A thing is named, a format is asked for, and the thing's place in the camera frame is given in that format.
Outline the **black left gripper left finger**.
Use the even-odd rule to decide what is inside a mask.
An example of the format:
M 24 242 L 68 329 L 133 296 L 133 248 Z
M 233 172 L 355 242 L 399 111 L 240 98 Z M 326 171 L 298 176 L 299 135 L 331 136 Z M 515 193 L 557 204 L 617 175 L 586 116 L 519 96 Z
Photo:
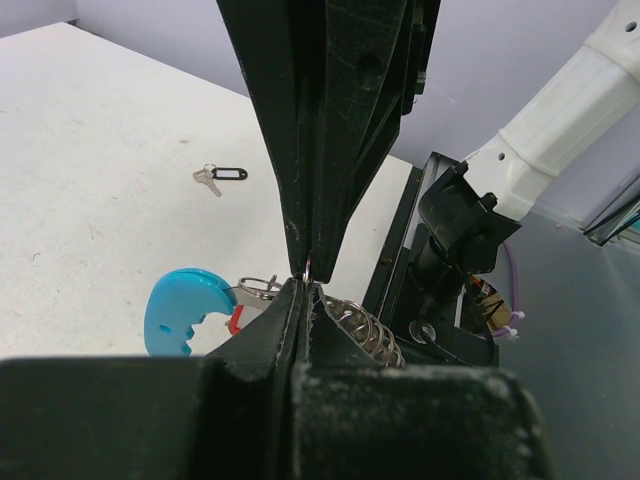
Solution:
M 303 284 L 203 357 L 1 365 L 5 479 L 288 479 Z

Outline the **silver key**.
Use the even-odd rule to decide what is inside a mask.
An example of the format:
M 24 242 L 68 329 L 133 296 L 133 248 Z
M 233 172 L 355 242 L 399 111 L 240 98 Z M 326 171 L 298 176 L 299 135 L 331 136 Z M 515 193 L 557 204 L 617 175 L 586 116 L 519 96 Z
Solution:
M 222 193 L 215 185 L 215 171 L 215 165 L 205 164 L 201 169 L 195 171 L 192 176 L 197 183 L 205 185 L 216 197 L 220 198 Z

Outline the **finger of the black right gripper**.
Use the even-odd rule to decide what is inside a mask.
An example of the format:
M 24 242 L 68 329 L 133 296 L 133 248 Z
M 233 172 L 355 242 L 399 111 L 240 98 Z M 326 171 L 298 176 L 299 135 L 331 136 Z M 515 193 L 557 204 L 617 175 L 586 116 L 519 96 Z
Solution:
M 313 129 L 309 273 L 328 282 L 346 228 L 424 90 L 437 1 L 327 1 Z
M 322 90 L 322 1 L 220 1 L 278 185 L 290 270 L 311 251 L 313 129 Z

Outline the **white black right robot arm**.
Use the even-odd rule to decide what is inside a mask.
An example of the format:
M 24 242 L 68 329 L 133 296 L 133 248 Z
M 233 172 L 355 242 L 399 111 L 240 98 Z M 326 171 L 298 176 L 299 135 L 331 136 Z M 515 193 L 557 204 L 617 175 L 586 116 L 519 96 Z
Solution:
M 436 1 L 222 1 L 275 174 L 289 268 L 328 282 L 426 83 Z M 497 133 L 428 189 L 412 275 L 432 298 L 494 268 L 537 198 L 639 101 L 639 5 L 620 1 Z

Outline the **metal key organizer blue handle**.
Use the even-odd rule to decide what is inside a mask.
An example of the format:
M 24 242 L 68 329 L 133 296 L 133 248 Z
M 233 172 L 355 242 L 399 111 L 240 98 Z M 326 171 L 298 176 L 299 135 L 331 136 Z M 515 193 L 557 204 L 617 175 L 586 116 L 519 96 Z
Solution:
M 238 305 L 263 311 L 279 293 L 277 277 L 269 280 L 242 277 L 234 286 L 213 272 L 182 268 L 163 275 L 151 290 L 143 326 L 146 351 L 151 356 L 191 355 L 194 327 L 210 314 L 229 320 Z M 406 365 L 391 330 L 361 305 L 325 298 L 328 315 L 365 353 L 384 367 Z

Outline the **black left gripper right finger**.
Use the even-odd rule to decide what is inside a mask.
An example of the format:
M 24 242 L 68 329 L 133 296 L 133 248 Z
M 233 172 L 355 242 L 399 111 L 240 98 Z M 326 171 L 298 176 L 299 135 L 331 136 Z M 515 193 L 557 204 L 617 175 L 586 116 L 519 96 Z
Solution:
M 293 479 L 551 479 L 542 415 L 496 368 L 370 360 L 309 296 L 291 376 Z

